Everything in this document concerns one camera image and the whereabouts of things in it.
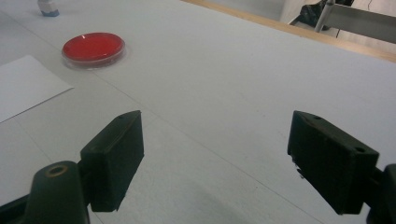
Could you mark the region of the white table cover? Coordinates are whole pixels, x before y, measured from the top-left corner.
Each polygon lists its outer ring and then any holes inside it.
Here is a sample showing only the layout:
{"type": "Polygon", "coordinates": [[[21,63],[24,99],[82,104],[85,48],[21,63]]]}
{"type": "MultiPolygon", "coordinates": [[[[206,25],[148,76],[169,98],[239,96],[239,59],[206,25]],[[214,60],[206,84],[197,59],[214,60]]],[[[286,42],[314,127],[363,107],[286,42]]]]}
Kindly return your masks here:
{"type": "Polygon", "coordinates": [[[39,169],[77,161],[140,110],[145,156],[120,209],[93,224],[364,224],[339,216],[287,152],[291,117],[318,115],[396,163],[396,63],[180,0],[0,0],[0,65],[31,55],[72,89],[0,123],[0,205],[39,169]],[[68,65],[73,37],[111,33],[120,60],[68,65]]]}

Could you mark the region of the white stamp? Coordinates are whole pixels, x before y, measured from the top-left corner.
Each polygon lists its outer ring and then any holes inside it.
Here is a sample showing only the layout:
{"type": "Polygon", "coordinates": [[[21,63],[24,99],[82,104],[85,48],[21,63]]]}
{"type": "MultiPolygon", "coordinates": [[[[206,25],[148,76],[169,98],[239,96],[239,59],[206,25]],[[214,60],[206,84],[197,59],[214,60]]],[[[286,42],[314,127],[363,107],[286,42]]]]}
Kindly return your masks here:
{"type": "Polygon", "coordinates": [[[58,9],[54,0],[37,0],[37,4],[40,11],[44,13],[55,12],[58,9]]]}

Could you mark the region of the wooden table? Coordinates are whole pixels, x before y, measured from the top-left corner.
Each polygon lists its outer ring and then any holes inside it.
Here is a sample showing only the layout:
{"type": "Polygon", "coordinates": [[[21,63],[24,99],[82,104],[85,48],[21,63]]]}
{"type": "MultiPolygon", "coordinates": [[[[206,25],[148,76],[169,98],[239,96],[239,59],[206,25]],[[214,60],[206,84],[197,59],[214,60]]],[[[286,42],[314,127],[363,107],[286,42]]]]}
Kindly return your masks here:
{"type": "Polygon", "coordinates": [[[181,0],[189,4],[193,4],[199,7],[205,7],[211,10],[215,10],[220,13],[224,13],[245,21],[251,21],[266,27],[276,29],[278,31],[286,32],[289,34],[297,35],[299,37],[308,38],[317,42],[321,42],[327,45],[337,47],[339,49],[344,49],[352,52],[356,52],[362,55],[374,57],[377,59],[389,61],[396,63],[396,54],[383,51],[381,49],[374,49],[366,47],[357,43],[348,42],[342,39],[331,37],[324,34],[315,33],[313,31],[308,31],[303,28],[288,25],[280,21],[270,20],[258,15],[250,14],[245,11],[238,9],[222,6],[216,3],[207,2],[206,0],[181,0]]]}

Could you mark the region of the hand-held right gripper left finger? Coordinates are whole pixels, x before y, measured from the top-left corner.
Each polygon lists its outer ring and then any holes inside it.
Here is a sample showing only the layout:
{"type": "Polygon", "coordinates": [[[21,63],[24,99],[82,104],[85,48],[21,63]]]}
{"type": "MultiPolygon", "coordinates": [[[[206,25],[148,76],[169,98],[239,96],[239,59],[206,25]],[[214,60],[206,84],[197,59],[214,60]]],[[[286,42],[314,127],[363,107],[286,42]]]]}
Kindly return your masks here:
{"type": "Polygon", "coordinates": [[[141,112],[115,117],[80,151],[80,157],[92,211],[118,210],[144,158],[141,112]]]}

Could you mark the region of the white metal desk frame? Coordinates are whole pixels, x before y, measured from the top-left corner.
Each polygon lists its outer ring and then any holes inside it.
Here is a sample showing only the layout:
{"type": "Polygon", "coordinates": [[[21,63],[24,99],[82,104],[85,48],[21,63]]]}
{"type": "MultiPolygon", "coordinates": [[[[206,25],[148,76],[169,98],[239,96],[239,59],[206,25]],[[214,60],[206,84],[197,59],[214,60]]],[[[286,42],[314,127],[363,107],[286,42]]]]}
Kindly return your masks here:
{"type": "Polygon", "coordinates": [[[314,30],[335,28],[396,44],[396,17],[348,7],[328,0],[314,30]]]}

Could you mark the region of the red ink dish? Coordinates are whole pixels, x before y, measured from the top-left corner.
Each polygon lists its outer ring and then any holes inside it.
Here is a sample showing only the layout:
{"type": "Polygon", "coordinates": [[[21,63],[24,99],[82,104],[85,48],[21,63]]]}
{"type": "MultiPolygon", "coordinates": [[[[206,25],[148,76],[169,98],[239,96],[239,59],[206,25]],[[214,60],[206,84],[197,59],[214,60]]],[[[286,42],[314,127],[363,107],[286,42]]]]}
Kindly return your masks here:
{"type": "Polygon", "coordinates": [[[120,60],[125,42],[111,33],[88,33],[68,40],[63,48],[64,61],[73,67],[93,69],[111,65],[120,60]]]}

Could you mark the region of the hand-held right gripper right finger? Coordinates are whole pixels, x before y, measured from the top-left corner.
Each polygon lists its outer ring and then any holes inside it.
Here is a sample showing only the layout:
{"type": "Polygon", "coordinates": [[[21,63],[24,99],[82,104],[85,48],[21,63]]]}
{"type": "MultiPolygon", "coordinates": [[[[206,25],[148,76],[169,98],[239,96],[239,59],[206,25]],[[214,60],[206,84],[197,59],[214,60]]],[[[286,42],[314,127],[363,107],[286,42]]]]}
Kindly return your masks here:
{"type": "Polygon", "coordinates": [[[379,153],[326,119],[292,115],[288,154],[299,173],[338,215],[358,214],[379,153]]]}

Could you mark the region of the white paper sheet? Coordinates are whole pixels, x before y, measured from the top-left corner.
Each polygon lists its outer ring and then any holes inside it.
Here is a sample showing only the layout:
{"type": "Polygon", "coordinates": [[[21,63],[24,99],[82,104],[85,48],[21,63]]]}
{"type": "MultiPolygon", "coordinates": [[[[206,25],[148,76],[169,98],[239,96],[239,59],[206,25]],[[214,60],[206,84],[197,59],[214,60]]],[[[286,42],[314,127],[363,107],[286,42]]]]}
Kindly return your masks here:
{"type": "Polygon", "coordinates": [[[71,89],[31,55],[0,65],[0,123],[71,89]]]}

